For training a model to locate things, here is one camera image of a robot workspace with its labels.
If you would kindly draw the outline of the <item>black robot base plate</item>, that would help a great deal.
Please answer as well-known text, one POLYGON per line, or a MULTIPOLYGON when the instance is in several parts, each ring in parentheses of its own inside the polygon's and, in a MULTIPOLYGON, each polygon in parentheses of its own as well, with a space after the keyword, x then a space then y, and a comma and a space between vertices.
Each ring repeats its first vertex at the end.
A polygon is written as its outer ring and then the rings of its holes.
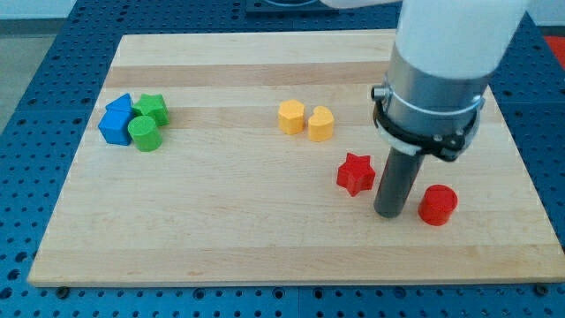
POLYGON ((247 14, 335 12, 320 0, 245 0, 247 14))

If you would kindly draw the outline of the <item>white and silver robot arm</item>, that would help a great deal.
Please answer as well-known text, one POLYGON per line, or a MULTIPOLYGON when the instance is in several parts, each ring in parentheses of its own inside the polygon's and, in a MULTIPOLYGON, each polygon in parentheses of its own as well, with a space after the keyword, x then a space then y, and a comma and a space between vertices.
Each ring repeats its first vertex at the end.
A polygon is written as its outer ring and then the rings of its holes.
POLYGON ((454 161, 529 0, 403 0, 373 121, 394 155, 454 161))

